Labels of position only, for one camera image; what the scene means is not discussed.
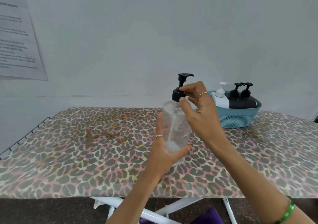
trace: hand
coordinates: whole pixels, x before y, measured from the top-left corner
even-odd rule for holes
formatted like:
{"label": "hand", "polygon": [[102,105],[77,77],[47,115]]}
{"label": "hand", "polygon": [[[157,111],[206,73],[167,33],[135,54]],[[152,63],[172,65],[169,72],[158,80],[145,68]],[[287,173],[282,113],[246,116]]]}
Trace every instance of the hand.
{"label": "hand", "polygon": [[170,153],[166,149],[163,137],[156,138],[156,135],[162,135],[161,113],[157,119],[154,140],[152,142],[150,156],[145,168],[146,174],[156,175],[156,177],[160,179],[170,170],[173,164],[187,155],[191,146],[185,146],[177,152]]}
{"label": "hand", "polygon": [[208,93],[199,97],[200,93],[207,92],[203,82],[191,83],[179,88],[187,93],[188,99],[197,106],[198,111],[193,111],[190,103],[185,98],[180,98],[181,109],[193,132],[210,149],[219,143],[227,141],[222,129],[215,102]]}

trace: black pump dispenser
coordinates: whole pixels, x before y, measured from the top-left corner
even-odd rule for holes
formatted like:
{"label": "black pump dispenser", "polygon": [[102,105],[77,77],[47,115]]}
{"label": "black pump dispenser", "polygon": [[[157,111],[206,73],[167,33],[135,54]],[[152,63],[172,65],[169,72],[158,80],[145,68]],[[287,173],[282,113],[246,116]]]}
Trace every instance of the black pump dispenser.
{"label": "black pump dispenser", "polygon": [[244,83],[247,86],[246,89],[241,92],[241,98],[249,99],[251,95],[249,88],[250,86],[253,86],[253,83],[251,82],[241,82],[241,83]]}
{"label": "black pump dispenser", "polygon": [[178,102],[181,97],[185,98],[186,96],[186,93],[180,91],[179,88],[183,86],[183,83],[187,80],[187,77],[194,77],[194,75],[191,73],[179,73],[178,76],[179,87],[174,89],[172,93],[172,100],[176,102]]}
{"label": "black pump dispenser", "polygon": [[229,98],[231,98],[233,100],[236,100],[238,98],[238,96],[239,96],[238,88],[241,87],[241,86],[245,86],[245,84],[242,83],[242,82],[236,82],[236,83],[234,83],[234,85],[235,85],[235,89],[230,91]]}

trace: white bottle cap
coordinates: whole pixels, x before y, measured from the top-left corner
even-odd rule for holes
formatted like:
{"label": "white bottle cap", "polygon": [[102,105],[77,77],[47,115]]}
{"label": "white bottle cap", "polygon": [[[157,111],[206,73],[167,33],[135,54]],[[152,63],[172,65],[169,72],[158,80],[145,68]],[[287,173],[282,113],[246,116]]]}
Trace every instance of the white bottle cap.
{"label": "white bottle cap", "polygon": [[219,97],[219,98],[224,97],[225,91],[223,89],[223,86],[225,86],[227,84],[230,84],[230,83],[229,82],[220,82],[220,89],[218,89],[217,92],[215,93],[216,97]]}

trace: left hand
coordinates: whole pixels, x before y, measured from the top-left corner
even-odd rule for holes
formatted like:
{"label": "left hand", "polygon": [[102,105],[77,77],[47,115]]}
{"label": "left hand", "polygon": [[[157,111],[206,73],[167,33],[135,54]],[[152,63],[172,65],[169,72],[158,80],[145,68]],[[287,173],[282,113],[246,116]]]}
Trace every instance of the left hand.
{"label": "left hand", "polygon": [[185,146],[177,152],[170,153],[166,149],[166,144],[163,137],[156,138],[156,135],[163,135],[161,113],[158,115],[154,140],[152,142],[149,159],[145,168],[145,173],[156,175],[156,177],[160,179],[165,173],[170,170],[173,164],[187,155],[188,151],[191,149],[191,146]]}

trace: wire rack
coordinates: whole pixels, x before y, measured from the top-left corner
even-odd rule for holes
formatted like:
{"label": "wire rack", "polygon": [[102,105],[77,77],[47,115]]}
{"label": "wire rack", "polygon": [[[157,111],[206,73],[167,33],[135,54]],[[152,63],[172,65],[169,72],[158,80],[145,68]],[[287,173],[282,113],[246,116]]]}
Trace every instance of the wire rack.
{"label": "wire rack", "polygon": [[18,146],[21,145],[21,141],[24,141],[28,138],[29,134],[33,134],[34,132],[36,132],[41,126],[43,126],[47,121],[49,121],[51,118],[50,117],[46,117],[45,120],[43,120],[42,122],[40,122],[34,129],[32,129],[30,132],[28,132],[26,135],[24,135],[22,138],[20,138],[17,142],[15,142],[13,145],[11,145],[9,148],[7,148],[5,151],[3,151],[0,154],[0,160],[2,160],[5,156],[7,156],[8,154],[10,154],[15,148],[17,148]]}

